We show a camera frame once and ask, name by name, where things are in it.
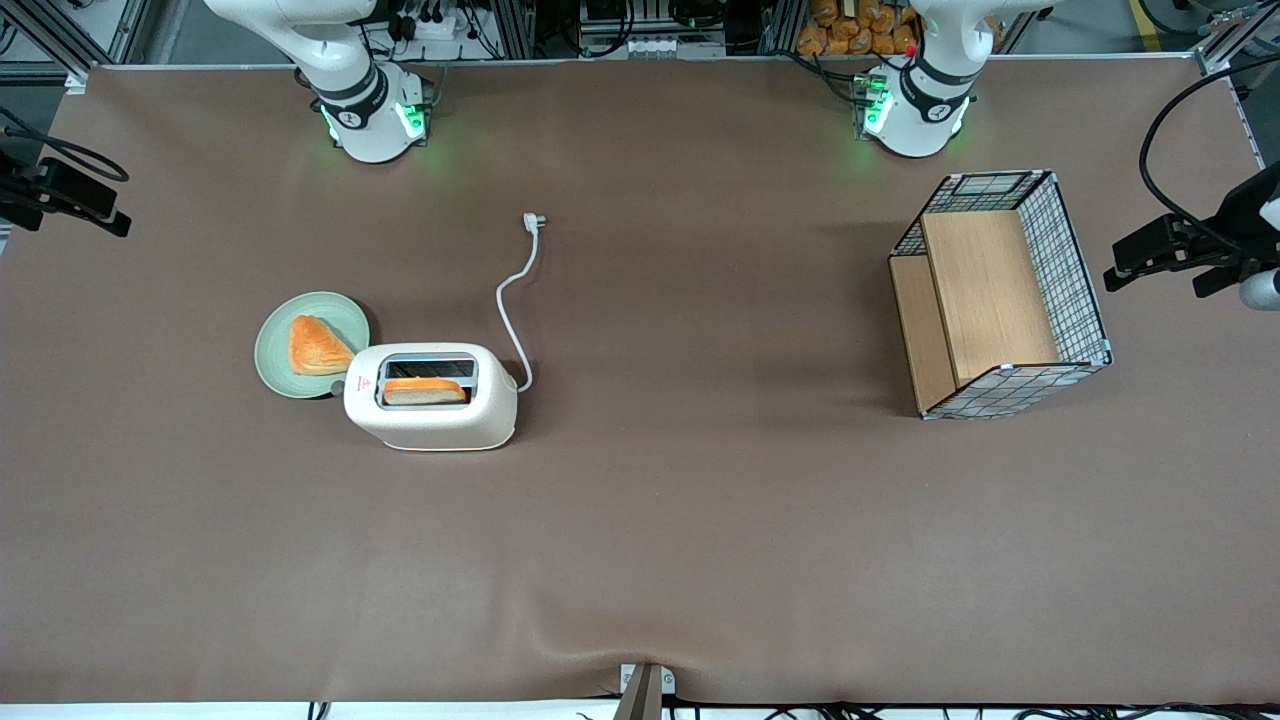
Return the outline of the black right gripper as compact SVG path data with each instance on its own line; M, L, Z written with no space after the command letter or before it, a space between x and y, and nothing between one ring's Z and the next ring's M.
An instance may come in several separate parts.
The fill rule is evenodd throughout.
M5 224L38 231L44 204L87 217L97 228L127 237L132 218L116 208L116 191L69 163L42 158L28 165L1 151L1 218Z

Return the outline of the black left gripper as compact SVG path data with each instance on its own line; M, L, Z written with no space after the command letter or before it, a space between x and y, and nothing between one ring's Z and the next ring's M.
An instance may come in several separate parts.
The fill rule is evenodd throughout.
M1277 266L1277 222L1263 210L1277 201L1279 165L1268 165L1230 190L1213 214L1213 231L1235 259L1243 263L1216 265L1192 282L1197 299L1207 299L1251 277L1251 261ZM1114 266L1103 274L1107 292L1161 272L1208 266L1217 260L1217 241L1193 224L1166 214L1111 246Z

